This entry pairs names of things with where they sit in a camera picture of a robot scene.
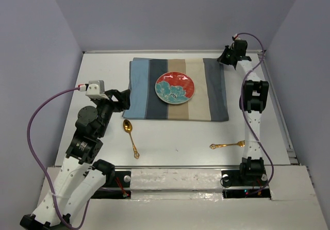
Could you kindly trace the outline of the red floral ceramic plate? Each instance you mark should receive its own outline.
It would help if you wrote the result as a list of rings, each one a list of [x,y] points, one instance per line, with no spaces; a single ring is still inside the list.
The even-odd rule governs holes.
[[[155,82],[156,95],[165,103],[179,105],[188,102],[195,93],[193,80],[181,72],[167,72]]]

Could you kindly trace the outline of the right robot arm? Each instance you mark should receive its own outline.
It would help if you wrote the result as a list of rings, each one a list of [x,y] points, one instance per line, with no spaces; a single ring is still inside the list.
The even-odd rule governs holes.
[[[245,145],[238,170],[228,171],[222,179],[225,187],[252,187],[261,181],[265,173],[265,162],[260,146],[260,124],[266,108],[269,83],[255,72],[251,58],[246,54],[248,43],[233,37],[233,43],[225,47],[218,62],[232,65],[242,77],[239,107],[244,118]]]

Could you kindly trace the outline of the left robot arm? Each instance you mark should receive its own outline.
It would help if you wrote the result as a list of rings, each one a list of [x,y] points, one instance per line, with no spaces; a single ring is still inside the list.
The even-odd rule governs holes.
[[[39,206],[24,215],[20,226],[25,229],[74,229],[72,222],[82,208],[87,209],[91,197],[115,178],[115,166],[105,160],[96,160],[114,112],[130,108],[130,90],[104,90],[96,84],[78,87],[94,103],[77,114],[76,131],[65,153],[55,180],[51,180],[45,166],[31,146],[30,129],[27,127],[29,149],[45,174],[49,191]]]

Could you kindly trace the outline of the gold spoon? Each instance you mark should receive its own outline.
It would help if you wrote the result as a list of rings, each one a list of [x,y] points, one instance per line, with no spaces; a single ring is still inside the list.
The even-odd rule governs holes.
[[[133,138],[132,138],[132,135],[131,135],[131,132],[133,130],[133,126],[132,126],[132,123],[128,120],[128,119],[125,119],[123,121],[123,129],[126,133],[128,133],[129,137],[130,137],[130,140],[131,140],[131,144],[132,144],[132,147],[133,147],[133,152],[134,152],[134,158],[135,159],[139,159],[140,158],[140,154],[135,146],[135,143],[133,141]]]

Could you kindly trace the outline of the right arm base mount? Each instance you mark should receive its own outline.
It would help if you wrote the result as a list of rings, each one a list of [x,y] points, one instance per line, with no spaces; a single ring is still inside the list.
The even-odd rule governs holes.
[[[222,195],[224,199],[244,199],[244,198],[271,198],[266,173],[261,176],[240,176],[239,170],[221,171],[220,184],[223,187]]]

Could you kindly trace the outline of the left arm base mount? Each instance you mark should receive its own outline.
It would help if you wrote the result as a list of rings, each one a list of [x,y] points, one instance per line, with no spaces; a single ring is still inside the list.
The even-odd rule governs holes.
[[[119,170],[115,171],[113,178],[108,178],[106,183],[100,187],[92,199],[130,199],[131,198],[131,171]]]

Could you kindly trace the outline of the gold fork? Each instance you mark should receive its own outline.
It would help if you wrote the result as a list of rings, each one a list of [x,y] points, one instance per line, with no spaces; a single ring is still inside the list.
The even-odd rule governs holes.
[[[222,147],[228,147],[228,146],[239,146],[239,147],[245,147],[245,141],[238,141],[236,143],[229,143],[229,144],[211,144],[209,147],[211,149],[218,149],[218,148],[222,148]]]

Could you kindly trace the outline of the striped blue beige placemat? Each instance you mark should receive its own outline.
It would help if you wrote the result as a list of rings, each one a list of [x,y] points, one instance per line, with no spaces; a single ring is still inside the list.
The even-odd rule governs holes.
[[[214,58],[134,58],[126,119],[226,122],[224,67]]]

